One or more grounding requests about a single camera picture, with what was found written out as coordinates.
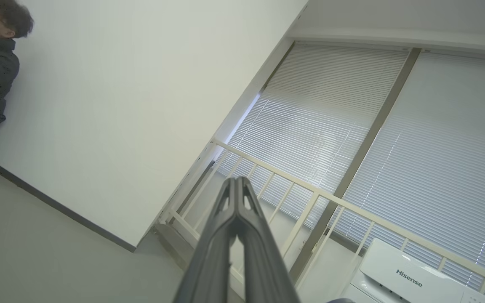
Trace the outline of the beige window frame post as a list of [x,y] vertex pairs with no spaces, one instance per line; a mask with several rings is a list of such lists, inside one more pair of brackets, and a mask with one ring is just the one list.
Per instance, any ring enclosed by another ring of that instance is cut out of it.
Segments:
[[[396,100],[402,91],[415,63],[422,53],[422,48],[411,48],[410,52],[403,63],[402,69],[393,83],[389,94],[385,98],[381,109],[379,110],[376,118],[374,119],[368,133],[366,134],[364,140],[362,141],[360,148],[356,152],[352,162],[350,163],[348,170],[342,177],[341,182],[333,194],[334,198],[342,199],[348,187],[352,183],[354,176],[356,175],[362,161],[365,159],[371,145],[373,144],[377,134],[381,130],[381,127],[385,123],[391,109],[393,108]],[[318,251],[322,248],[323,244],[327,241],[329,232],[333,231],[332,227],[329,227],[329,222],[333,217],[335,211],[339,208],[339,203],[328,199],[328,204],[326,205],[321,217],[318,219],[315,227],[310,232],[306,243],[304,244],[299,256],[295,260],[293,266],[291,267],[289,274],[294,280],[296,286],[301,286],[304,275],[308,273],[312,262],[317,258]]]

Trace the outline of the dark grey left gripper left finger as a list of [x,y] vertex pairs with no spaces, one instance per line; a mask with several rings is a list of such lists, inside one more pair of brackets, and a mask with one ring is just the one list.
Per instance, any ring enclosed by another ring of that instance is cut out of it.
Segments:
[[227,303],[237,179],[223,182],[173,303]]

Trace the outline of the white metal railing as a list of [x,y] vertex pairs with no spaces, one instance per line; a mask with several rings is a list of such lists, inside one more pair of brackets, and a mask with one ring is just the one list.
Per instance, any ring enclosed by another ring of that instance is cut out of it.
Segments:
[[162,219],[191,246],[204,229],[214,190],[229,177],[246,176],[257,186],[256,196],[302,300],[340,295],[376,239],[391,240],[425,270],[479,293],[476,302],[485,300],[484,267],[223,142],[212,140],[206,152],[210,162],[192,177],[195,183],[181,198],[173,198]]

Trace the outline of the white window blind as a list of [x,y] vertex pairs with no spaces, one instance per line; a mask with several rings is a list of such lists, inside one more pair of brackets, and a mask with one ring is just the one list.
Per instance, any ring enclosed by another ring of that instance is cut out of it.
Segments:
[[485,268],[485,59],[420,54],[343,199]]
[[297,43],[227,144],[333,194],[408,54]]

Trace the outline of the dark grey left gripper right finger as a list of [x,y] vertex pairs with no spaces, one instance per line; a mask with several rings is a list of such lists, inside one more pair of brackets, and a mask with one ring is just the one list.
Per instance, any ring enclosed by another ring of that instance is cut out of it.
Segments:
[[246,303],[301,303],[250,180],[235,180],[235,228],[244,246]]

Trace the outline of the white washing machine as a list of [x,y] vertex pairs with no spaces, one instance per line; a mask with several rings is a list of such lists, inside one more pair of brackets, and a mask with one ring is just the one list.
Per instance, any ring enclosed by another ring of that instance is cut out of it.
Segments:
[[339,297],[351,303],[485,303],[485,295],[379,239]]

